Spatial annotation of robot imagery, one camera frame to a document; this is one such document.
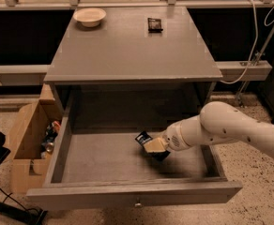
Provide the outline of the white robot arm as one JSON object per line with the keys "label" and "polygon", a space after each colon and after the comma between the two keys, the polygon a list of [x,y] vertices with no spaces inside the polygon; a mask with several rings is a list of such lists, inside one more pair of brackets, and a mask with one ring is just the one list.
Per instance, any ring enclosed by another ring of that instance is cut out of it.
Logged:
{"label": "white robot arm", "polygon": [[158,137],[145,132],[140,142],[148,154],[164,159],[171,151],[197,145],[242,141],[274,159],[274,125],[247,116],[220,101],[207,103],[199,115],[180,120],[167,127]]}

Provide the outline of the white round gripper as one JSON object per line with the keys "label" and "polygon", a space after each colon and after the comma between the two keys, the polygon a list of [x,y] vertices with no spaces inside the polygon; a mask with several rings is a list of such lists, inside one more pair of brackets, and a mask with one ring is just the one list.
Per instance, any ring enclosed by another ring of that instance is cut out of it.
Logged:
{"label": "white round gripper", "polygon": [[155,138],[144,144],[147,153],[164,153],[168,150],[182,151],[190,149],[181,134],[181,122],[175,122],[167,127],[162,138]]}

